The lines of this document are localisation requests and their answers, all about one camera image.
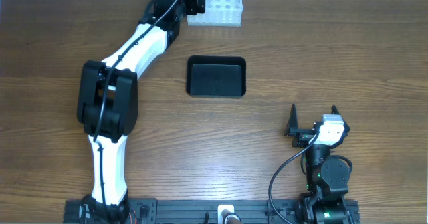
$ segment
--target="wood grain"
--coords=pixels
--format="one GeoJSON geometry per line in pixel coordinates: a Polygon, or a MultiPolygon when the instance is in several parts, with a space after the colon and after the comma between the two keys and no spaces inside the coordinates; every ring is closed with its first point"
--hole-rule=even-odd
{"type": "MultiPolygon", "coordinates": [[[[92,152],[76,120],[80,71],[134,32],[150,0],[2,0],[0,221],[61,222],[92,190],[92,152]]],[[[138,83],[126,151],[131,197],[267,199],[297,150],[282,134],[291,103],[310,127],[336,104],[352,131],[348,198],[363,223],[425,223],[428,0],[243,0],[240,28],[187,27],[138,83]],[[191,98],[191,55],[247,60],[242,99],[191,98]]],[[[295,198],[293,162],[274,196],[295,198]]]]}

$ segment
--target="wooden table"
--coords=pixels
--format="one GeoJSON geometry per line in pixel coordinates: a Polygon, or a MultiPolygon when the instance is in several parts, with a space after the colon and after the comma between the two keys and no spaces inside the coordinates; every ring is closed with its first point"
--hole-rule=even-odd
{"type": "MultiPolygon", "coordinates": [[[[0,221],[61,222],[90,193],[92,151],[76,119],[80,72],[134,32],[150,0],[1,0],[0,221]]],[[[298,150],[292,103],[312,126],[338,106],[352,131],[349,199],[364,223],[425,223],[428,0],[243,0],[242,27],[187,27],[138,83],[126,150],[131,197],[263,199],[298,150]],[[247,60],[238,100],[192,98],[191,55],[247,60]]],[[[275,198],[306,189],[298,161],[275,198]]]]}

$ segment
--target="white egg carton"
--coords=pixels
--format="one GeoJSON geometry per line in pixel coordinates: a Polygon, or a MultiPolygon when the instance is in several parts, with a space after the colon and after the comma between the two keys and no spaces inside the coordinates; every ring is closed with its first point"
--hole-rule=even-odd
{"type": "Polygon", "coordinates": [[[241,27],[242,0],[205,0],[205,13],[188,15],[189,26],[241,27]]]}

